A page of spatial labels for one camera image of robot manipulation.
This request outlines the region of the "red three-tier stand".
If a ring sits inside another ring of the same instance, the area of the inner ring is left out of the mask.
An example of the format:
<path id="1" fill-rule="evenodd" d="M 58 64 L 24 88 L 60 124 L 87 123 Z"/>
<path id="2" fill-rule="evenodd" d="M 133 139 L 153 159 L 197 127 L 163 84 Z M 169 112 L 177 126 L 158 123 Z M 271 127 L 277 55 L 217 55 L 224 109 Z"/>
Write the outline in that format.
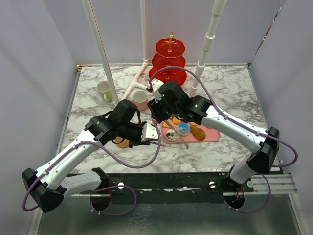
<path id="1" fill-rule="evenodd" d="M 155 79 L 158 79 L 163 83 L 173 81 L 182 86 L 187 78 L 186 72 L 177 68 L 168 69 L 168 67 L 185 67 L 186 60 L 183 57 L 184 52 L 184 43 L 174 38 L 173 32 L 170 33 L 168 38 L 160 39 L 156 43 L 156 54 L 152 59 L 152 68 L 149 71 L 149 78 L 161 68 L 167 68 L 159 72 L 155 76 Z"/>

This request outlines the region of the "pink mug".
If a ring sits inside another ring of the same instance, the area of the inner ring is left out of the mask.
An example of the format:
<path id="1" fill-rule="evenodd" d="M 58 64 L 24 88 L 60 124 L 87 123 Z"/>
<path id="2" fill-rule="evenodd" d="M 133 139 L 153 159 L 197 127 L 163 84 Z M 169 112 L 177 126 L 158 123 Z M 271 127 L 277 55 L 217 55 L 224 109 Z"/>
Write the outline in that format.
<path id="1" fill-rule="evenodd" d="M 133 94 L 133 103 L 137 106 L 138 110 L 148 110 L 148 95 L 145 91 L 136 91 Z"/>

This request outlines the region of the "metal tongs pink tips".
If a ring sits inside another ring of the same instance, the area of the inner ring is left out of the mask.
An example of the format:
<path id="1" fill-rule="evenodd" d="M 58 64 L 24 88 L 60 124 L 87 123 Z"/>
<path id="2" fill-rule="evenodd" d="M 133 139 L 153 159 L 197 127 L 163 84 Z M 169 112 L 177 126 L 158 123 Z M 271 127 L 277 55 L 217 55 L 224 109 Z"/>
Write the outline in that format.
<path id="1" fill-rule="evenodd" d="M 167 132 L 165 132 L 165 127 L 163 126 L 164 124 L 166 124 L 168 126 L 167 128 Z M 161 131 L 162 131 L 162 137 L 164 141 L 168 141 L 169 143 L 174 143 L 177 140 L 181 140 L 181 142 L 184 144 L 184 146 L 186 147 L 186 149 L 189 148 L 189 145 L 187 144 L 187 142 L 183 139 L 183 137 L 177 132 L 177 130 L 174 128 L 174 125 L 172 124 L 171 121 L 163 121 L 161 124 Z"/>

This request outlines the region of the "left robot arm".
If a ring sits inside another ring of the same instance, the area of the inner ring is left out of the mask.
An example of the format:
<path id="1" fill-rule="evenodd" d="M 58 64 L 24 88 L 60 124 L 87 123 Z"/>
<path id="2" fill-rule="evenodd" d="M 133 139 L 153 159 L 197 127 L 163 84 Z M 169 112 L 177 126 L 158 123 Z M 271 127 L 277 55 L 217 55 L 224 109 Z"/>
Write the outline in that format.
<path id="1" fill-rule="evenodd" d="M 27 168 L 22 173 L 26 196 L 31 196 L 42 212 L 50 212 L 69 191 L 61 185 L 63 180 L 91 153 L 116 137 L 129 140 L 131 145 L 148 143 L 153 126 L 145 121 L 132 123 L 134 114 L 140 114 L 137 106 L 122 100 L 112 111 L 92 117 L 78 137 L 55 158 L 36 170 Z"/>

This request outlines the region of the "pink serving tray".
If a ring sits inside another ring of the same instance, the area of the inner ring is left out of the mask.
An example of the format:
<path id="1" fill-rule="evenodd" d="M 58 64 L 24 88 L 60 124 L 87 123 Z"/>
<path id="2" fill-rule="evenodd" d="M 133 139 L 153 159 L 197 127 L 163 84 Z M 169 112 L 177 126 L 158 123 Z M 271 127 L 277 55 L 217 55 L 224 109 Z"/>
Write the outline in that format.
<path id="1" fill-rule="evenodd" d="M 209 127 L 205 127 L 203 125 L 197 125 L 198 128 L 201 128 L 202 130 L 205 131 L 206 133 L 206 138 L 203 141 L 198 141 L 196 140 L 193 135 L 190 133 L 188 136 L 182 136 L 183 139 L 187 142 L 187 143 L 193 143 L 193 142 L 209 142 L 209 141 L 218 141 L 220 138 L 220 133 L 219 131 L 209 128 Z M 177 143 L 182 143 L 181 140 L 177 140 L 176 142 L 174 142 L 173 144 L 177 144 Z"/>

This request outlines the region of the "green mug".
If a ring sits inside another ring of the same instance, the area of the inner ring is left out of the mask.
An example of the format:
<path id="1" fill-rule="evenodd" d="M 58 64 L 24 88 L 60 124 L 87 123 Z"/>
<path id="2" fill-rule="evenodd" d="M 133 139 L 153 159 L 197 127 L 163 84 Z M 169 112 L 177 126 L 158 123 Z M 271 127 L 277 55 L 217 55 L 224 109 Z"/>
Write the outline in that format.
<path id="1" fill-rule="evenodd" d="M 112 100 L 112 92 L 108 81 L 101 81 L 97 84 L 97 91 L 105 102 Z"/>

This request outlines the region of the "left round biscuit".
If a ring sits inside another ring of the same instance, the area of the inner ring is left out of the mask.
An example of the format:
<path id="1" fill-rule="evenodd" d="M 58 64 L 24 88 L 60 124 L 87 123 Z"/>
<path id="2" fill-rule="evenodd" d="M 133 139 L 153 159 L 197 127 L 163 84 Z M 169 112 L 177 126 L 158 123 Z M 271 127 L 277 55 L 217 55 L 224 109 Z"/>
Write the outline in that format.
<path id="1" fill-rule="evenodd" d="M 175 125 L 178 125 L 181 123 L 181 120 L 177 117 L 172 117 L 172 122 L 175 124 Z"/>

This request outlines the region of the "lower wooden coaster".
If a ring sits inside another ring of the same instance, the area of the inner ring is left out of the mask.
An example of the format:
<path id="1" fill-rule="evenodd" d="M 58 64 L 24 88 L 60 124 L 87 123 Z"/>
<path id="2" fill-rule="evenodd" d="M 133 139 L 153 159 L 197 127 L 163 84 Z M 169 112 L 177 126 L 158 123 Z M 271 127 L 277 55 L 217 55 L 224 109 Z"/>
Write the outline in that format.
<path id="1" fill-rule="evenodd" d="M 116 137 L 114 140 L 115 144 L 119 148 L 128 148 L 129 147 L 129 140 L 122 138 L 122 137 Z"/>

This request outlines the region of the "white chocolate donut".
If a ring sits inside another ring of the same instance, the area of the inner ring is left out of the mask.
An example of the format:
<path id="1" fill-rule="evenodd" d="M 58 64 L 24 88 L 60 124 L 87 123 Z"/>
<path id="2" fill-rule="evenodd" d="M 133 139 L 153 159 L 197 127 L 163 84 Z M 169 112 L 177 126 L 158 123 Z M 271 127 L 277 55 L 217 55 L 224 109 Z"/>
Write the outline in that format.
<path id="1" fill-rule="evenodd" d="M 166 133 L 165 133 L 165 139 L 168 142 L 176 142 L 178 140 L 178 134 L 173 130 L 173 129 L 169 129 Z"/>

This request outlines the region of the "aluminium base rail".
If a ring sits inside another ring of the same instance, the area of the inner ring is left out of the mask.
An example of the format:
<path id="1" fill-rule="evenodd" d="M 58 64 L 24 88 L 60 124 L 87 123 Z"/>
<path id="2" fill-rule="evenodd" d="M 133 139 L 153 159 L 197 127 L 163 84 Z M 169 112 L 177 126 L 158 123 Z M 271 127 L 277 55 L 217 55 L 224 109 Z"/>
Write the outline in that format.
<path id="1" fill-rule="evenodd" d="M 162 192 L 207 190 L 210 193 L 234 195 L 240 189 L 245 195 L 294 194 L 297 188 L 291 174 L 272 172 L 265 177 L 255 175 L 247 179 L 241 186 L 226 183 L 225 172 L 191 172 L 191 173 L 110 173 L 109 182 L 117 185 L 122 182 L 139 191 Z"/>

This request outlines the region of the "brown croissant bread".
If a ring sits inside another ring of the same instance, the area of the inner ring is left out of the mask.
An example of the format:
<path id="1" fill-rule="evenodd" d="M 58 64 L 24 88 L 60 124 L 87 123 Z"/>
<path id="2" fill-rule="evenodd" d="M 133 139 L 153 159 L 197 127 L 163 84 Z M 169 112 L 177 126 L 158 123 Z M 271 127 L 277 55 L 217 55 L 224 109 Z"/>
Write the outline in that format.
<path id="1" fill-rule="evenodd" d="M 198 141 L 203 141 L 206 138 L 205 131 L 201 128 L 198 128 L 197 126 L 190 126 L 190 133 Z"/>

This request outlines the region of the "blue frosted donut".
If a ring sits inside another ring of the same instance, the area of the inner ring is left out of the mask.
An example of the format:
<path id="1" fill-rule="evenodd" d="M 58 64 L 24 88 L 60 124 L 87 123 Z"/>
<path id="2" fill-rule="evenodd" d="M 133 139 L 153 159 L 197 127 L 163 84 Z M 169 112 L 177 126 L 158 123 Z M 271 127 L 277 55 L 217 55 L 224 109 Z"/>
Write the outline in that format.
<path id="1" fill-rule="evenodd" d="M 180 123 L 177 127 L 177 132 L 181 136 L 188 136 L 191 132 L 190 125 L 188 123 Z"/>

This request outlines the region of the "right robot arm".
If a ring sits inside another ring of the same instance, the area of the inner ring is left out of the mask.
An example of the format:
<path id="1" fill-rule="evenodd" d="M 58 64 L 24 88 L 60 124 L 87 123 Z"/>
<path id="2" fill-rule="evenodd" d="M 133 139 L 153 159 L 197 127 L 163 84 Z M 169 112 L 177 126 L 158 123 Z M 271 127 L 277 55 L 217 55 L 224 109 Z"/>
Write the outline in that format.
<path id="1" fill-rule="evenodd" d="M 202 97 L 189 97 L 176 82 L 151 82 L 154 99 L 148 102 L 152 118 L 158 123 L 171 117 L 179 117 L 184 122 L 194 122 L 215 129 L 246 147 L 251 155 L 234 165 L 225 178 L 229 191 L 238 190 L 255 174 L 268 174 L 273 166 L 279 143 L 279 130 L 269 130 L 253 126 L 225 111 L 218 112 L 213 103 Z"/>

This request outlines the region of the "white pvc pipe frame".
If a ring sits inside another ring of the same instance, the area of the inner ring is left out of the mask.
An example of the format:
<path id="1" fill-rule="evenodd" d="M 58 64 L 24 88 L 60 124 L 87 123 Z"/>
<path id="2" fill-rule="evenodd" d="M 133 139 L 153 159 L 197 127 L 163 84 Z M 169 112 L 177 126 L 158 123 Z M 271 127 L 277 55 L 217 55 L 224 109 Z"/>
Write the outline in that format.
<path id="1" fill-rule="evenodd" d="M 100 29 L 98 27 L 98 23 L 96 20 L 96 16 L 95 16 L 95 12 L 92 6 L 92 3 L 90 0 L 84 0 L 82 1 L 84 9 L 85 9 L 85 13 L 95 40 L 95 43 L 97 45 L 99 54 L 100 54 L 100 58 L 102 60 L 102 66 L 107 78 L 107 81 L 109 83 L 109 88 L 111 89 L 111 94 L 112 94 L 112 98 L 115 104 L 117 104 L 119 102 L 119 98 L 117 95 L 117 91 L 115 88 L 115 84 L 114 84 L 114 80 L 112 77 L 112 73 L 110 70 L 110 66 L 106 57 L 106 53 L 105 53 L 105 47 L 104 47 L 104 43 L 103 40 L 101 38 L 101 34 L 100 34 Z M 211 16 L 211 20 L 210 20 L 210 24 L 208 27 L 208 30 L 205 34 L 204 37 L 204 43 L 203 43 L 203 48 L 202 48 L 202 53 L 200 56 L 199 61 L 197 62 L 197 66 L 196 66 L 196 76 L 200 77 L 203 73 L 203 70 L 205 68 L 205 61 L 206 61 L 206 57 L 208 52 L 210 51 L 210 48 L 214 42 L 215 39 L 215 32 L 216 32 L 216 28 L 219 22 L 219 18 L 220 15 L 222 15 L 224 7 L 226 5 L 227 1 L 225 0 L 216 0 L 214 1 L 213 4 L 213 8 L 212 8 L 212 16 Z M 145 89 L 144 85 L 139 84 L 138 78 L 142 75 L 142 73 L 145 71 L 145 69 L 148 66 L 149 63 L 149 57 L 148 57 L 148 44 L 147 44 L 147 26 L 146 26 L 146 3 L 144 0 L 140 1 L 140 17 L 141 17 L 141 34 L 142 34 L 142 46 L 143 46 L 143 63 L 140 67 L 140 69 L 138 70 L 137 74 L 135 75 L 135 77 L 132 79 L 132 81 L 129 83 L 126 91 L 124 92 L 124 94 L 122 95 L 122 99 L 126 99 L 130 93 L 130 91 L 134 88 L 140 88 L 140 89 Z"/>

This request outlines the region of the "rectangular yellow biscuit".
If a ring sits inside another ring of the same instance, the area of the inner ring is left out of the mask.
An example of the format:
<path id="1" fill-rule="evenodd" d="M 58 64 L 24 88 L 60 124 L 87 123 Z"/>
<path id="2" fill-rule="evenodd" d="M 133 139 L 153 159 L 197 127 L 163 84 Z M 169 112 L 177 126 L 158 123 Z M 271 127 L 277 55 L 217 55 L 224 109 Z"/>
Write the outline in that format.
<path id="1" fill-rule="evenodd" d="M 170 129 L 171 128 L 171 126 L 173 126 L 174 124 L 173 124 L 173 122 L 172 121 L 167 121 L 167 122 L 163 122 L 163 124 L 162 124 L 162 126 L 163 126 L 163 128 L 168 128 L 168 129 Z"/>

